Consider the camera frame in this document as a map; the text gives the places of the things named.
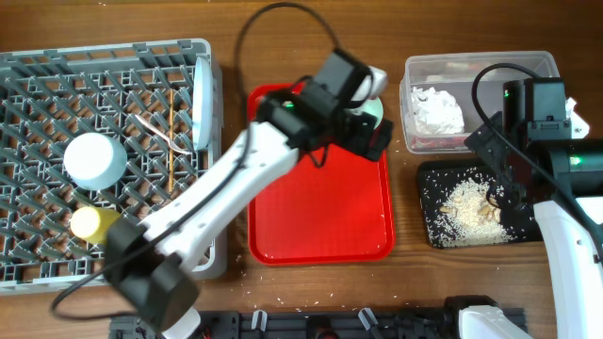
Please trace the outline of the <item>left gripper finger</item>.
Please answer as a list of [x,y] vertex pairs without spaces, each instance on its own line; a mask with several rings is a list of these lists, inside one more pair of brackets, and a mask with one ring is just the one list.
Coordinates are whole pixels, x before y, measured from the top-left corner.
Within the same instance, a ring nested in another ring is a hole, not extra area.
[[382,120],[379,127],[373,132],[372,139],[367,149],[367,159],[378,162],[383,152],[388,147],[393,131],[393,122],[387,119]]
[[377,118],[368,113],[347,113],[343,120],[338,145],[351,153],[366,153],[373,137]]

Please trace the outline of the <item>black waste tray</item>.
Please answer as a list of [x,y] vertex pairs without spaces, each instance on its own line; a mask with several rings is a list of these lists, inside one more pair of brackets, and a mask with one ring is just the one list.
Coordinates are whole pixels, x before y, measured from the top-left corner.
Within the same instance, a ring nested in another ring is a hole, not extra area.
[[428,243],[451,250],[541,241],[532,207],[478,159],[428,161],[416,182]]

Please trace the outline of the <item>red serving tray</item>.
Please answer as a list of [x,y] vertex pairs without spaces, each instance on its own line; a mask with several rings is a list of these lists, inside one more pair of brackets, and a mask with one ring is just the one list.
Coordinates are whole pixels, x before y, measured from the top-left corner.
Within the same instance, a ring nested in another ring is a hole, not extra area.
[[304,158],[248,205],[248,247],[266,266],[379,261],[395,242],[385,155],[331,147],[324,167]]

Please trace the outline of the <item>white napkin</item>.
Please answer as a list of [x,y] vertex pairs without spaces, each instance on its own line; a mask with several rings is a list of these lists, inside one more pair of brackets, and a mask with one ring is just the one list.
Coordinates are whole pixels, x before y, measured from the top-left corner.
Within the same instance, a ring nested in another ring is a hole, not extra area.
[[452,135],[464,131],[463,111],[456,99],[434,87],[412,87],[412,113],[416,130],[423,135]]

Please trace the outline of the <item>small light blue bowl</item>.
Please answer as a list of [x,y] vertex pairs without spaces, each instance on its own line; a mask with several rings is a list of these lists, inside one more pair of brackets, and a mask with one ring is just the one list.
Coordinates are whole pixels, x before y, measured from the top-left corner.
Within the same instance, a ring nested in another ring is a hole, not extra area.
[[127,153],[115,138],[86,133],[73,139],[63,156],[65,170],[86,190],[115,185],[126,170]]

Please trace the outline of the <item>large light blue plate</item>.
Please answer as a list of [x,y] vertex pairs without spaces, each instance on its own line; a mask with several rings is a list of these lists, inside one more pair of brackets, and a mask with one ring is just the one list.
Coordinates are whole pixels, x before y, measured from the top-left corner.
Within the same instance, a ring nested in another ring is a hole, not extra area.
[[192,95],[192,140],[195,151],[205,148],[211,138],[213,122],[213,73],[210,63],[198,57],[195,63]]

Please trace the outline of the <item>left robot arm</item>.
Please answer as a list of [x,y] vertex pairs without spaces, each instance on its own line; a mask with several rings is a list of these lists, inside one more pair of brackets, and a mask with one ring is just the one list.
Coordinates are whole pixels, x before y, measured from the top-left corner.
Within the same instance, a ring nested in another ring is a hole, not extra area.
[[190,338],[202,319],[192,271],[232,219],[304,156],[330,146],[377,162],[392,123],[367,105],[384,75],[367,76],[350,98],[315,79],[264,85],[246,95],[253,112],[233,146],[173,202],[140,223],[118,218],[106,233],[104,276],[165,338]]

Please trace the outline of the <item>clear plastic bin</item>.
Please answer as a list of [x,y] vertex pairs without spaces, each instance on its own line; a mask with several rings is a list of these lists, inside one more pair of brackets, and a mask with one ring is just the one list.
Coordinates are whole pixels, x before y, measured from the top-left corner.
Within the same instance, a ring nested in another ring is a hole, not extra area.
[[[543,77],[560,75],[553,55],[546,51],[480,52],[427,56],[411,56],[406,60],[405,73],[399,85],[400,116],[407,149],[414,154],[468,153],[464,148],[419,149],[414,137],[470,136],[482,125],[471,101],[471,86],[476,75],[497,63],[521,65]],[[445,90],[457,101],[463,111],[464,131],[452,135],[423,135],[416,130],[412,113],[412,87]]]

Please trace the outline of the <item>wooden chopstick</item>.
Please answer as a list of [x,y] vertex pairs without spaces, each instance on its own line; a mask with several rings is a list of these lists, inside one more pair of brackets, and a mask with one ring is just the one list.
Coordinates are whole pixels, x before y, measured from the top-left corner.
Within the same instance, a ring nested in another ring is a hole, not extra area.
[[169,104],[170,104],[170,112],[169,112],[169,146],[170,146],[170,154],[169,154],[169,192],[172,193],[174,189],[174,150],[172,147],[173,142],[173,104],[174,104],[174,92],[173,89],[170,89],[169,92]]

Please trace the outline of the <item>yellow cup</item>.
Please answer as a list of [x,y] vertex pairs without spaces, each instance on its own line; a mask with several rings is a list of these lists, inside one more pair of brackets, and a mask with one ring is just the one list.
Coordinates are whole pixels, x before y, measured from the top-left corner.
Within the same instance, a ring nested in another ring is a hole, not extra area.
[[104,244],[109,227],[121,217],[115,210],[86,206],[76,210],[70,219],[72,233],[91,244]]

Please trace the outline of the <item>white plastic fork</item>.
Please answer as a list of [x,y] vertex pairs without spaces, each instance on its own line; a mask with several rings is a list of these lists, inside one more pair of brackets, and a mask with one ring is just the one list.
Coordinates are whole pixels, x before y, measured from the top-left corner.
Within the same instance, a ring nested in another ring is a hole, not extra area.
[[184,154],[184,155],[190,155],[191,154],[191,151],[187,151],[187,150],[184,150],[184,149],[180,148],[166,134],[164,134],[163,132],[161,132],[160,130],[158,130],[150,122],[148,122],[145,119],[143,119],[140,115],[134,115],[134,119],[136,121],[140,122],[144,128],[146,128],[147,130],[153,132],[155,135],[157,135],[160,138],[162,138],[167,143],[167,145],[169,146],[169,148],[171,150],[175,151],[176,153],[180,153],[180,154]]

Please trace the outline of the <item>green bowl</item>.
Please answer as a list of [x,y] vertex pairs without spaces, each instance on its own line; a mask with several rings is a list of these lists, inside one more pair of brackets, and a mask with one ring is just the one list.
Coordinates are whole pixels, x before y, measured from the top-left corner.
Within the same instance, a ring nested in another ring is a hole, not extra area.
[[376,121],[374,129],[377,129],[383,120],[383,103],[379,97],[366,100],[361,106],[354,108],[352,114],[361,116],[363,113],[373,116]]

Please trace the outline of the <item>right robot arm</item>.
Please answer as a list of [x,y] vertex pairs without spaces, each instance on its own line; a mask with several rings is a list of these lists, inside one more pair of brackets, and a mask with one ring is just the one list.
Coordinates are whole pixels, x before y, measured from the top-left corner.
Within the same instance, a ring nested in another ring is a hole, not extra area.
[[497,113],[464,141],[533,210],[561,338],[602,335],[602,142],[588,133],[575,113],[511,122]]

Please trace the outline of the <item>leftover rice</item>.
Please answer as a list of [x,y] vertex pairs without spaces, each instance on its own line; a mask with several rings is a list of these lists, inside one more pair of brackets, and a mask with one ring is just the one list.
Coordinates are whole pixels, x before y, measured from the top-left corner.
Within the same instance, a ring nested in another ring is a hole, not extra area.
[[497,188],[484,168],[431,169],[420,175],[421,209],[430,244],[437,249],[509,243],[516,236],[501,222],[501,209],[487,199]]

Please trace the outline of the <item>red snack wrapper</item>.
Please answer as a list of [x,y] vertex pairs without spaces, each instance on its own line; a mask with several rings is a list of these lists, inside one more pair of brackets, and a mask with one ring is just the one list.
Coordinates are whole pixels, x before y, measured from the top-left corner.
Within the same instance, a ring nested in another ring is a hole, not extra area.
[[464,148],[466,136],[460,137],[414,137],[414,145],[419,149]]

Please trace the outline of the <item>grey dishwasher rack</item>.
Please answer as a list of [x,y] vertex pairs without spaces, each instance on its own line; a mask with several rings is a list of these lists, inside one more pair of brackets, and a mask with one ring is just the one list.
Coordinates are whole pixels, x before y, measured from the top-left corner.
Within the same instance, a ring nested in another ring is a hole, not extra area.
[[[195,151],[192,95],[195,63],[213,73],[213,122],[208,145]],[[191,186],[220,158],[222,74],[203,39],[158,40],[34,51],[1,56],[1,292],[55,292],[95,273],[104,249],[77,238],[74,211],[94,206],[130,221],[153,213]],[[169,136],[173,89],[174,189],[169,192],[167,143],[134,119],[140,115]],[[79,187],[63,156],[76,137],[115,138],[126,170],[102,190]]]

